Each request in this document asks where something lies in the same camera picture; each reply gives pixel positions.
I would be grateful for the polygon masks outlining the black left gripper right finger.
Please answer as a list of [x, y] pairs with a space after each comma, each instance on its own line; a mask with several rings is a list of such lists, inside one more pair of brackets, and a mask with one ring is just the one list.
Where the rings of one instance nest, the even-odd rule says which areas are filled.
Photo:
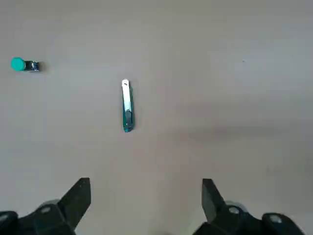
[[269, 212], [261, 219], [242, 207], [227, 203], [212, 179], [203, 179], [201, 205], [206, 221], [195, 235], [303, 235], [304, 232], [284, 214]]

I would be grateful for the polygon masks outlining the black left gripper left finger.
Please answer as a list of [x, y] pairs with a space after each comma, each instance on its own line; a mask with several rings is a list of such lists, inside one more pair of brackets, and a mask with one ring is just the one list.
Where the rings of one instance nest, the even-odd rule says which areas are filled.
[[49, 200], [30, 214], [0, 212], [2, 235], [74, 235], [91, 204], [90, 178], [80, 178], [61, 199]]

